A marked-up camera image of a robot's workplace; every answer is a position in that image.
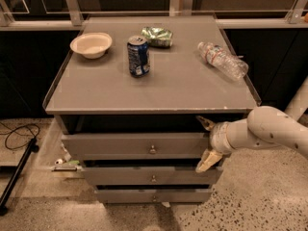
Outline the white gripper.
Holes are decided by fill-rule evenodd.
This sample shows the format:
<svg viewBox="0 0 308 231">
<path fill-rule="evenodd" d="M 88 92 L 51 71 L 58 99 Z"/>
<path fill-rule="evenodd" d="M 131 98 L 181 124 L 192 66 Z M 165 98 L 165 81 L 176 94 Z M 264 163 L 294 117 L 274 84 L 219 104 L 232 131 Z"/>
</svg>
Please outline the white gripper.
<svg viewBox="0 0 308 231">
<path fill-rule="evenodd" d="M 201 115 L 198 115 L 196 119 L 202 124 L 206 131 L 211 131 L 210 145 L 213 148 L 213 150 L 206 149 L 204 151 L 201 160 L 195 168 L 197 173 L 201 173 L 216 164 L 222 158 L 222 155 L 231 154 L 234 148 L 227 139 L 227 122 L 215 124 L 212 120 Z"/>
</svg>

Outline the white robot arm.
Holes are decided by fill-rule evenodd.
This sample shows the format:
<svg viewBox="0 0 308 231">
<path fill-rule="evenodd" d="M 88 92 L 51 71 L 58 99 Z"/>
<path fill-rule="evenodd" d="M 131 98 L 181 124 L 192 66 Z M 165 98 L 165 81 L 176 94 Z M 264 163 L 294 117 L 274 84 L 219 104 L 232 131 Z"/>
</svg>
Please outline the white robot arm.
<svg viewBox="0 0 308 231">
<path fill-rule="evenodd" d="M 245 119 L 214 123 L 196 118 L 210 132 L 211 148 L 203 152 L 195 171 L 208 170 L 224 155 L 239 149 L 261 150 L 282 145 L 308 157 L 308 128 L 298 120 L 308 108 L 308 77 L 297 90 L 284 112 L 271 107 L 254 108 Z"/>
</svg>

